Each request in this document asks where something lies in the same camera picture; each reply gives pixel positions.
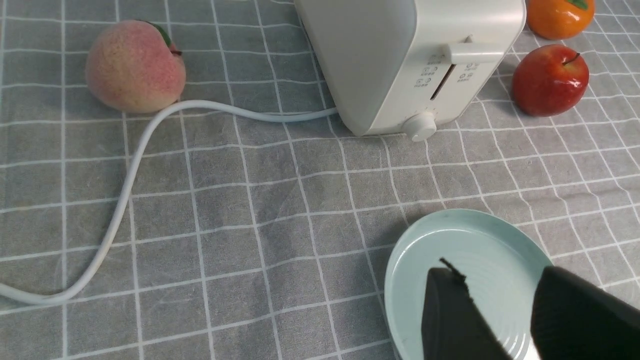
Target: light blue plate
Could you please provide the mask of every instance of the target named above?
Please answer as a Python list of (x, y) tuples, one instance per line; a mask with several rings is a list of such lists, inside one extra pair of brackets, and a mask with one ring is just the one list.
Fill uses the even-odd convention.
[(469, 292), (514, 360), (537, 360), (529, 326), (533, 295), (551, 260), (523, 232), (486, 213), (437, 211), (400, 237), (385, 274), (391, 337), (403, 360), (424, 360), (420, 323), (429, 269), (449, 260), (467, 276)]

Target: fake peach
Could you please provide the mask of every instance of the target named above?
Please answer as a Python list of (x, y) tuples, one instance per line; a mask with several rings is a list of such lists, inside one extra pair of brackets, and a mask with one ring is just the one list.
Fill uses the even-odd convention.
[(161, 110), (181, 95), (186, 80), (182, 53), (155, 24), (125, 20), (94, 41), (84, 68), (89, 91), (128, 113)]

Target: tablecloth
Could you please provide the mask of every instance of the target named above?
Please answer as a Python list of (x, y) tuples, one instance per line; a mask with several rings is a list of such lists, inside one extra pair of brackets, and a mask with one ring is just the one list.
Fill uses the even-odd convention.
[[(334, 106), (294, 5), (276, 0), (0, 0), (0, 280), (53, 293), (95, 254), (152, 115), (84, 82), (111, 24), (163, 26), (183, 99), (254, 111)], [(267, 124), (188, 110), (143, 158), (113, 248), (77, 297), (0, 299), (2, 359), (399, 359), (384, 273), (439, 209), (518, 226), (559, 266), (640, 306), (640, 2), (599, 0), (564, 43), (589, 65), (578, 105), (530, 118), (511, 75), (528, 29), (455, 122), (426, 142), (354, 137), (338, 116)]]

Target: toaster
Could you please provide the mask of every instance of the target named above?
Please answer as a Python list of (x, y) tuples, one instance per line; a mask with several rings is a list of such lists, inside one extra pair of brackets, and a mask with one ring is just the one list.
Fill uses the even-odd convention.
[(413, 141), (458, 118), (525, 24), (524, 0), (294, 0), (342, 121)]

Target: power cord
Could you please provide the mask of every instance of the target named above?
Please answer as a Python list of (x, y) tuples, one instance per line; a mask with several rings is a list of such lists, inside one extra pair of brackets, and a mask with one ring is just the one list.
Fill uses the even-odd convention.
[(136, 149), (133, 158), (131, 159), (131, 164), (129, 166), (129, 171), (127, 172), (127, 177), (125, 178), (124, 184), (122, 185), (122, 191), (120, 192), (120, 198), (118, 199), (118, 204), (116, 205), (116, 209), (113, 213), (113, 217), (111, 218), (111, 223), (109, 223), (109, 228), (107, 229), (107, 233), (104, 235), (102, 239), (102, 243), (98, 248), (98, 252), (95, 254), (95, 257), (89, 264), (89, 267), (84, 271), (82, 276), (70, 287), (67, 289), (54, 294), (54, 295), (41, 295), (36, 293), (29, 293), (26, 291), (22, 291), (16, 288), (12, 288), (11, 286), (0, 284), (0, 295), (4, 297), (8, 297), (9, 299), (13, 299), (19, 302), (23, 302), (31, 305), (50, 305), (57, 304), (60, 302), (64, 302), (66, 300), (71, 299), (76, 296), (88, 283), (91, 281), (91, 278), (95, 275), (100, 268), (100, 265), (104, 261), (104, 258), (111, 247), (111, 243), (113, 243), (113, 238), (120, 227), (120, 222), (122, 221), (122, 216), (124, 215), (125, 208), (127, 207), (127, 202), (129, 201), (129, 196), (131, 195), (131, 188), (133, 187), (133, 182), (136, 180), (136, 174), (138, 173), (138, 167), (140, 166), (140, 161), (142, 160), (142, 154), (145, 152), (145, 148), (149, 143), (149, 139), (151, 138), (151, 134), (156, 130), (158, 125), (166, 119), (172, 113), (176, 111), (192, 109), (192, 108), (203, 108), (203, 109), (211, 109), (211, 110), (220, 110), (227, 113), (231, 113), (234, 115), (239, 115), (242, 117), (246, 117), (253, 120), (266, 121), (266, 122), (299, 122), (306, 120), (318, 119), (321, 117), (326, 117), (329, 115), (333, 115), (337, 113), (335, 108), (317, 111), (313, 113), (302, 113), (299, 115), (269, 115), (264, 113), (256, 113), (254, 111), (249, 111), (241, 108), (236, 108), (235, 106), (221, 104), (219, 102), (214, 101), (205, 101), (205, 100), (187, 100), (182, 102), (177, 102), (162, 111), (160, 111), (151, 122), (145, 128), (145, 131), (140, 136), (140, 142), (138, 144), (138, 148)]

